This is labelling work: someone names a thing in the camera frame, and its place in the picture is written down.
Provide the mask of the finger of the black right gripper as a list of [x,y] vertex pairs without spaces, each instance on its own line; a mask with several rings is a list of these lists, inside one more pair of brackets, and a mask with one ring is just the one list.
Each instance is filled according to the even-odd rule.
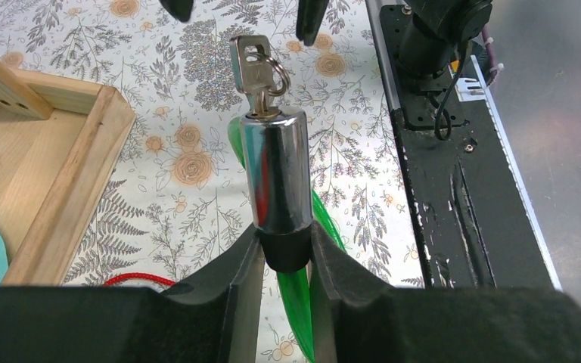
[[191,18],[194,0],[160,0],[160,4],[171,17],[187,23]]
[[298,0],[296,37],[305,45],[314,45],[325,16],[328,0]]

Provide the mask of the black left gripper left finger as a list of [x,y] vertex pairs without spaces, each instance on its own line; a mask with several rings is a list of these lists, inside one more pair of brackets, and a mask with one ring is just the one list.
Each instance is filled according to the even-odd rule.
[[0,287],[0,362],[252,362],[263,267],[249,227],[162,292]]

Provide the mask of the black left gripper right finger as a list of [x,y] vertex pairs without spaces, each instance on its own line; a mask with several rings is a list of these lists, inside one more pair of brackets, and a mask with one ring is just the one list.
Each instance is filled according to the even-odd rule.
[[581,308],[564,293],[397,288],[317,222],[311,241],[317,362],[581,362]]

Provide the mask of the green lock silver keys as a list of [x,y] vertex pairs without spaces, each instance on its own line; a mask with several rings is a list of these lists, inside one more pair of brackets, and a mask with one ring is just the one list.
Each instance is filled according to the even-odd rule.
[[272,57],[269,39],[263,35],[242,35],[230,39],[231,65],[238,92],[246,95],[247,114],[269,119],[280,110],[272,99],[281,97],[291,86],[288,71]]

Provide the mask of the red cable lock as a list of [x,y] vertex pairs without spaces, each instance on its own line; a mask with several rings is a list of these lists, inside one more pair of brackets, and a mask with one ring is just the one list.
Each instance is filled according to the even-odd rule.
[[113,286],[127,281],[149,281],[151,283],[159,284],[163,287],[171,287],[175,284],[175,281],[161,276],[143,272],[130,272],[113,276],[112,278],[107,279],[102,285]]

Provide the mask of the green cable lock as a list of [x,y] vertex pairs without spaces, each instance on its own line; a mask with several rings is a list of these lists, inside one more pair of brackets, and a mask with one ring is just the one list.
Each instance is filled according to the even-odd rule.
[[309,362],[315,360],[309,297],[310,232],[315,223],[339,248],[340,233],[311,188],[306,113],[282,107],[272,117],[246,115],[228,124],[228,139],[247,173],[253,222],[277,274],[288,324]]

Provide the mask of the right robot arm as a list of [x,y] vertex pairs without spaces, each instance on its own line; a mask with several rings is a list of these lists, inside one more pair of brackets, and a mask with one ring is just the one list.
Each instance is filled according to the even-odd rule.
[[491,13],[491,1],[405,1],[382,6],[370,19],[380,24],[374,37],[384,43],[377,48],[398,79],[433,79],[455,54],[467,60]]

